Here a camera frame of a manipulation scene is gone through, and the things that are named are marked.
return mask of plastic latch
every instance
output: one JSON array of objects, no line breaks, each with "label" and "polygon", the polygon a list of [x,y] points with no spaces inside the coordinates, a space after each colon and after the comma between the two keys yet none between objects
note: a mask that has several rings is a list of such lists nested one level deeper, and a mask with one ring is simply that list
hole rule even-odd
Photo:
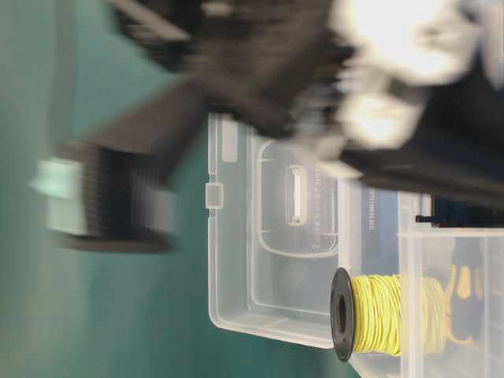
[{"label": "plastic latch", "polygon": [[221,183],[207,183],[205,202],[207,209],[222,209],[224,206],[224,185]]}]

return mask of black spool flange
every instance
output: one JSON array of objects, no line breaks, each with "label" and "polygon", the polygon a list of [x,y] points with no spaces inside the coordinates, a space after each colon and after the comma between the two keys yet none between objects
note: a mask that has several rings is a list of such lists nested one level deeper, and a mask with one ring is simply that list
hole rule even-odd
[{"label": "black spool flange", "polygon": [[348,271],[338,268],[331,289],[332,342],[338,359],[347,362],[354,351],[355,304]]}]

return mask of black plastic part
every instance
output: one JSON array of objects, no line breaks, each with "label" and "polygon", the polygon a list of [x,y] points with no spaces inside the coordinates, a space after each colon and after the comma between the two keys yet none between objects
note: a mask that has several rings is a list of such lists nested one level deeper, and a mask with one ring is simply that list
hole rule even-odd
[{"label": "black plastic part", "polygon": [[432,215],[418,215],[416,222],[437,228],[504,228],[504,210],[432,196]]},{"label": "black plastic part", "polygon": [[332,279],[330,313],[336,356],[347,362],[354,351],[355,304],[352,282],[345,268],[338,268]]}]

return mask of clear plastic container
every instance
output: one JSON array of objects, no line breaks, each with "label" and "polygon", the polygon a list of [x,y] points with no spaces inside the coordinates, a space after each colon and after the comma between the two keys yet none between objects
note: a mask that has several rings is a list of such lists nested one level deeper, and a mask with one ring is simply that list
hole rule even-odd
[{"label": "clear plastic container", "polygon": [[[209,315],[221,328],[332,348],[329,292],[352,276],[401,275],[402,356],[353,354],[363,378],[504,376],[504,230],[433,228],[430,196],[331,180],[225,117],[209,125]],[[443,289],[444,347],[424,282]]]},{"label": "clear plastic container", "polygon": [[221,328],[332,347],[336,180],[224,116],[209,123],[209,315]]}]

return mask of yellow wire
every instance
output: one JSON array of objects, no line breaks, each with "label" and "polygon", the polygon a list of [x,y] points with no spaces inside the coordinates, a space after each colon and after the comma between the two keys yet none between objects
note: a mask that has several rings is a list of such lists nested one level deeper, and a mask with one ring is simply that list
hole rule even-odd
[{"label": "yellow wire", "polygon": [[[354,351],[401,355],[401,282],[399,276],[352,278],[355,305]],[[422,343],[425,353],[440,353],[446,342],[443,289],[437,280],[422,285]]]}]

